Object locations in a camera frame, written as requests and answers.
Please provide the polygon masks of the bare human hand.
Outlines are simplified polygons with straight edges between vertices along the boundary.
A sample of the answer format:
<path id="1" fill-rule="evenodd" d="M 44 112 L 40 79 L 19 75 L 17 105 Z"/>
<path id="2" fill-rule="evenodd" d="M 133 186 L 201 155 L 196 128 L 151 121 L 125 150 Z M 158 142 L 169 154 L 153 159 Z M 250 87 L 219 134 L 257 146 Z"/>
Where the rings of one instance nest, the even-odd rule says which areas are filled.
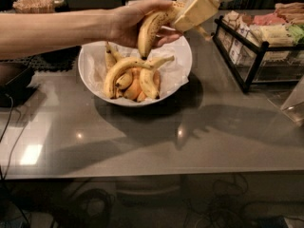
<path id="1" fill-rule="evenodd" d="M 172 4 L 172 0 L 143 0 L 112 9 L 104 39 L 120 46 L 135 48 L 143 18 L 150 12 L 169 9 Z"/>

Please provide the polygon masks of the bare human forearm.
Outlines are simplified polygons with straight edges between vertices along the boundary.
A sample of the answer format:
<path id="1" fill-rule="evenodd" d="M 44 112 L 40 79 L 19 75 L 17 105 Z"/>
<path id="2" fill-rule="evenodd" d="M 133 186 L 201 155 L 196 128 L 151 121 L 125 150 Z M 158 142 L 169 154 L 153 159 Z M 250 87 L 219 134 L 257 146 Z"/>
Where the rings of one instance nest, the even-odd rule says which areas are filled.
<path id="1" fill-rule="evenodd" d="M 103 9 L 60 13 L 1 13 L 0 59 L 14 59 L 106 40 L 110 14 Z"/>

